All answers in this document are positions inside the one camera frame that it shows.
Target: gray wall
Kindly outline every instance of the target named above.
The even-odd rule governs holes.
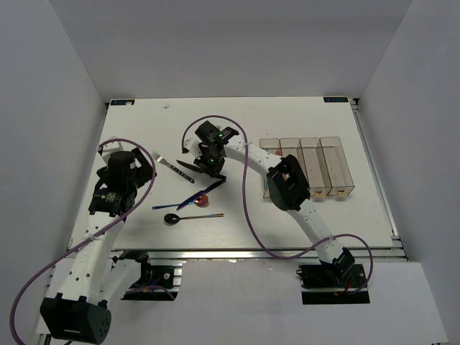
[[[113,97],[358,97],[411,0],[51,0]]]
[[[361,100],[403,244],[460,344],[460,2],[415,1]]]
[[[46,0],[0,4],[0,339],[12,301],[66,248],[104,121],[104,104]],[[46,277],[17,323],[28,344]]]

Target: clear plastic organizer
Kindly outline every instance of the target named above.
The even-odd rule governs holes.
[[[296,157],[312,197],[347,196],[354,188],[338,137],[261,139],[259,145],[274,155]],[[262,189],[264,198],[269,198],[266,177],[262,178]]]

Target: spoon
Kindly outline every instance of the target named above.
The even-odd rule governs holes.
[[[206,216],[194,216],[194,217],[179,217],[177,214],[173,213],[168,213],[165,215],[165,223],[174,225],[179,223],[179,221],[182,221],[184,219],[198,219],[198,218],[218,218],[218,217],[223,217],[223,213],[217,213],[217,214],[208,214]]]
[[[208,202],[209,202],[209,198],[208,198],[207,195],[200,195],[200,196],[198,196],[197,199],[195,199],[194,201],[191,201],[190,203],[188,203],[188,205],[195,204],[198,207],[204,207],[204,206],[208,205]],[[152,210],[159,210],[160,208],[174,207],[174,206],[179,206],[179,205],[181,205],[181,204],[176,203],[174,205],[153,206]]]

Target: fork handle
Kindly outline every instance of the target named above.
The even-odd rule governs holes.
[[[195,183],[195,180],[192,179],[190,176],[188,176],[187,174],[185,174],[184,172],[180,171],[179,169],[177,169],[174,165],[171,165],[170,166],[170,169],[172,171],[175,171],[177,174],[179,174],[180,176],[182,176],[183,178],[185,178],[188,182],[190,183]]]

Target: black label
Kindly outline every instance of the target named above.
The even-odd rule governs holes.
[[[323,97],[324,103],[348,103],[347,97]]]
[[[111,106],[132,106],[134,105],[134,99],[112,99],[110,102]]]

